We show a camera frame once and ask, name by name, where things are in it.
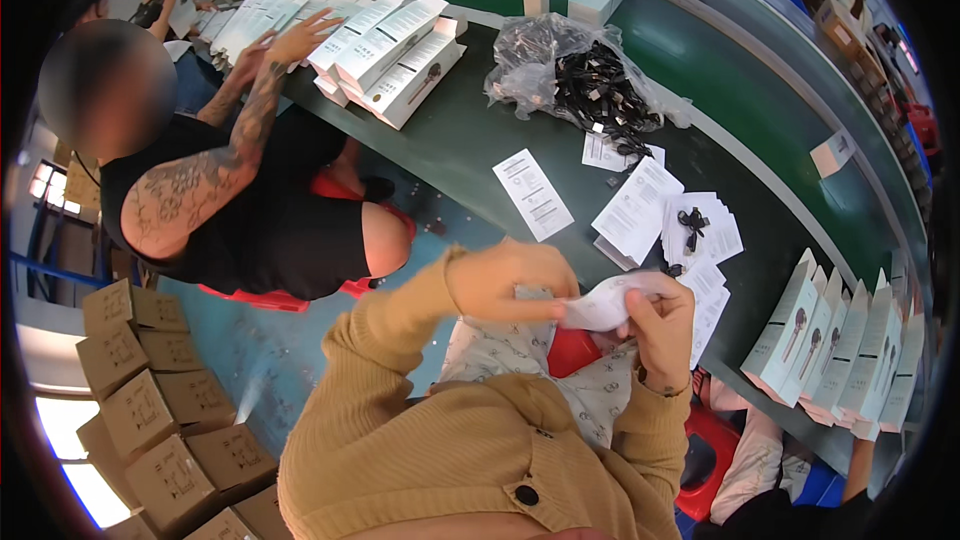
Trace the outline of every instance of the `tan knit sweater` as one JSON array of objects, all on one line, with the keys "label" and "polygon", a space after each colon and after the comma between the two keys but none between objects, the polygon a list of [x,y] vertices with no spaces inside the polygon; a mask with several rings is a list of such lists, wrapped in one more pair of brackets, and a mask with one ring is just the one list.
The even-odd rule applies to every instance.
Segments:
[{"label": "tan knit sweater", "polygon": [[[439,314],[454,249],[393,292],[367,294],[323,338],[326,372],[280,458],[279,502],[297,538],[342,538],[459,513],[522,513],[550,532],[594,527],[620,540],[679,538],[690,387],[665,398],[634,374],[614,450],[583,440],[545,378],[452,381],[405,408]],[[518,491],[520,486],[534,490]]]}]

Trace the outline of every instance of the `red object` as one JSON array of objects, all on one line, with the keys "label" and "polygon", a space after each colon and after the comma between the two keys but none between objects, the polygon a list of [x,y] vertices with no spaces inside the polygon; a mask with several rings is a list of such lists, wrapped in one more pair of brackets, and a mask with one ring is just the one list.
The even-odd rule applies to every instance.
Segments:
[{"label": "red object", "polygon": [[724,474],[734,462],[734,452],[740,442],[740,433],[725,419],[721,419],[699,402],[690,402],[690,416],[683,424],[686,437],[697,435],[713,449],[716,465],[704,481],[693,487],[680,486],[675,505],[688,517],[705,521],[711,516],[711,505],[723,482]]},{"label": "red object", "polygon": [[[330,179],[327,175],[325,175],[324,171],[321,171],[317,174],[317,177],[313,178],[313,182],[310,185],[310,192],[312,192],[314,195],[319,195],[320,197],[345,198],[346,200],[363,200],[363,196],[354,192],[348,187],[341,185],[339,182]],[[407,226],[407,232],[410,234],[410,242],[412,243],[414,236],[417,235],[417,224],[414,223],[414,220],[411,219],[407,213],[401,211],[393,205],[382,204],[380,206],[392,213],[401,222],[403,222],[404,225]],[[374,288],[370,286],[372,281],[373,280],[371,280],[371,278],[363,278],[356,282],[343,282],[343,284],[340,286],[340,292],[347,293],[353,298],[360,298],[363,294],[374,290]],[[246,303],[252,307],[266,309],[268,311],[303,313],[307,310],[307,308],[310,307],[309,301],[294,298],[283,290],[274,290],[273,292],[267,292],[266,294],[250,294],[249,292],[245,292],[243,290],[237,290],[233,294],[223,294],[222,292],[218,292],[211,287],[203,285],[202,283],[199,283],[198,286],[200,290],[207,294],[213,294],[226,300],[235,300]]]},{"label": "red object", "polygon": [[586,330],[557,328],[550,352],[546,355],[546,364],[550,368],[551,376],[566,378],[602,356],[596,342]]},{"label": "red object", "polygon": [[903,105],[906,108],[906,117],[913,126],[913,131],[917,133],[919,143],[923,145],[923,152],[926,156],[940,152],[940,138],[937,132],[937,119],[933,116],[933,111],[929,106],[908,102]]}]

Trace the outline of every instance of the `concrete floor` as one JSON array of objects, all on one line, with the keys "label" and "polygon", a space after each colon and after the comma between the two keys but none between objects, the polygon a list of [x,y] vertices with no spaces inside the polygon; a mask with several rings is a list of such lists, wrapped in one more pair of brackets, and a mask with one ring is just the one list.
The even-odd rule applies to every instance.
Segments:
[{"label": "concrete floor", "polygon": [[[503,237],[493,225],[373,151],[365,150],[361,170],[393,180],[393,202],[418,224],[410,261],[386,279],[383,289],[397,288],[451,244],[479,249]],[[314,301],[304,313],[289,313],[223,300],[196,285],[166,278],[158,288],[179,296],[204,362],[240,414],[248,414],[246,423],[253,433],[279,457],[307,396],[324,375],[327,360],[321,340],[335,319],[354,307],[355,299],[338,292]],[[422,365],[410,375],[413,396],[423,395],[440,375],[453,323],[442,322],[424,348]]]}]

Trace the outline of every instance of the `clear plastic bag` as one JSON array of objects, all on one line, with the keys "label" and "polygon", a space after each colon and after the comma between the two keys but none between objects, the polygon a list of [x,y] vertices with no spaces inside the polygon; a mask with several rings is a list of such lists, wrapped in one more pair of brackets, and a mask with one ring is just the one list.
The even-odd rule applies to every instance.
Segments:
[{"label": "clear plastic bag", "polygon": [[[558,13],[505,19],[493,42],[493,60],[497,65],[484,80],[484,94],[489,97],[489,104],[515,102],[515,114],[524,121],[530,119],[530,113],[543,111],[576,123],[568,114],[554,108],[557,88],[554,64],[569,54],[586,53],[594,41],[616,54],[633,90],[651,112],[660,115],[661,122],[666,115],[677,127],[690,126],[689,114],[679,110],[682,107],[666,109],[643,71],[623,52],[620,28],[606,25],[598,29]],[[661,123],[644,131],[662,126]]]}]

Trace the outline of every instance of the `black button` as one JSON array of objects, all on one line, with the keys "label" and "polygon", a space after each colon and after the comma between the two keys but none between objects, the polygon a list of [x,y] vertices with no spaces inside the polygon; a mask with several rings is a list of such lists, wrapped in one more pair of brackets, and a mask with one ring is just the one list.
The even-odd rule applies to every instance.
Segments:
[{"label": "black button", "polygon": [[518,501],[527,507],[534,507],[534,505],[540,502],[540,495],[530,486],[516,486],[513,494]]}]

